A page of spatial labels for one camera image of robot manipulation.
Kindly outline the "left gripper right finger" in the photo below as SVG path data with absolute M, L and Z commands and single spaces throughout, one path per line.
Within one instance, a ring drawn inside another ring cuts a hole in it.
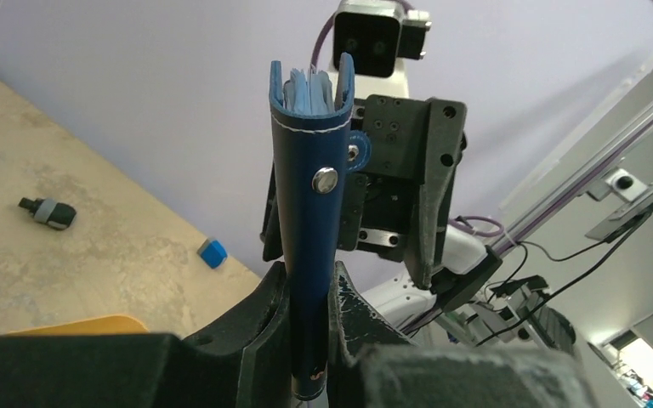
M 595 407 L 568 354 L 426 347 L 395 329 L 336 262 L 328 295 L 331 407 Z

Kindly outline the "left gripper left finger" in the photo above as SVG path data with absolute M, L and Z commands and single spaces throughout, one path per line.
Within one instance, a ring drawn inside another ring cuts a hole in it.
M 173 334 L 0 336 L 0 407 L 287 407 L 283 263 L 211 324 Z

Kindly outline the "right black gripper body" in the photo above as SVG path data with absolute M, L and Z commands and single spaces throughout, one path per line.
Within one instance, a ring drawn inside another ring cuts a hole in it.
M 355 101 L 351 126 L 368 145 L 356 155 L 363 167 L 347 178 L 338 249 L 429 261 L 418 207 L 431 105 L 431 99 L 384 95 Z

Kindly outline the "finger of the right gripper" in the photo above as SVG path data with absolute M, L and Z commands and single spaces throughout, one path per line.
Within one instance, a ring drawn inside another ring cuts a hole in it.
M 283 256 L 281 226 L 276 202 L 275 169 L 273 167 L 270 171 L 270 184 L 265 202 L 261 241 L 263 243 L 262 259 L 265 262 L 274 261 Z
M 417 194 L 404 262 L 412 283 L 428 289 L 441 266 L 451 191 L 463 151 L 466 105 L 431 98 L 425 101 L 425 139 L 417 156 Z

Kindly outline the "blue leather card holder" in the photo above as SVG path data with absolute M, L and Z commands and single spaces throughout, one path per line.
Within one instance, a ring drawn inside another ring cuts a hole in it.
M 355 64 L 343 53 L 337 80 L 324 71 L 270 66 L 270 116 L 276 205 L 289 276 L 292 393 L 313 400 L 327 379 L 328 294 L 335 268 Z

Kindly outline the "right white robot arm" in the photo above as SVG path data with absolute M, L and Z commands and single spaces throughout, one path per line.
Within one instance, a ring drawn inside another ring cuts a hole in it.
M 263 258 L 296 270 L 294 296 L 326 290 L 336 251 L 403 265 L 405 285 L 451 311 L 470 301 L 501 259 L 449 218 L 466 136 L 463 103 L 372 95 L 334 112 L 299 114 L 270 98 L 274 164 Z

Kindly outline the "small blue block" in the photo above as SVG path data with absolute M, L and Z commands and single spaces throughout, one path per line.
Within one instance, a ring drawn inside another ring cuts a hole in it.
M 220 267 L 228 258 L 228 253 L 217 240 L 206 239 L 196 251 L 199 258 L 211 269 Z

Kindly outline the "tan oval plastic tray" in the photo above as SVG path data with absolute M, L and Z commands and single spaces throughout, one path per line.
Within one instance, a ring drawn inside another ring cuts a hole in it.
M 12 331 L 8 333 L 8 336 L 100 336 L 148 332 L 149 329 L 134 317 L 114 314 L 54 326 Z

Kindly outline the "small black grey knob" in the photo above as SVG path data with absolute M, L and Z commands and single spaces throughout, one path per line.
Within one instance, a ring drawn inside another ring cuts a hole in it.
M 36 223 L 46 225 L 53 230 L 66 230 L 77 215 L 77 210 L 71 205 L 51 198 L 31 200 L 23 197 L 18 207 L 26 210 Z

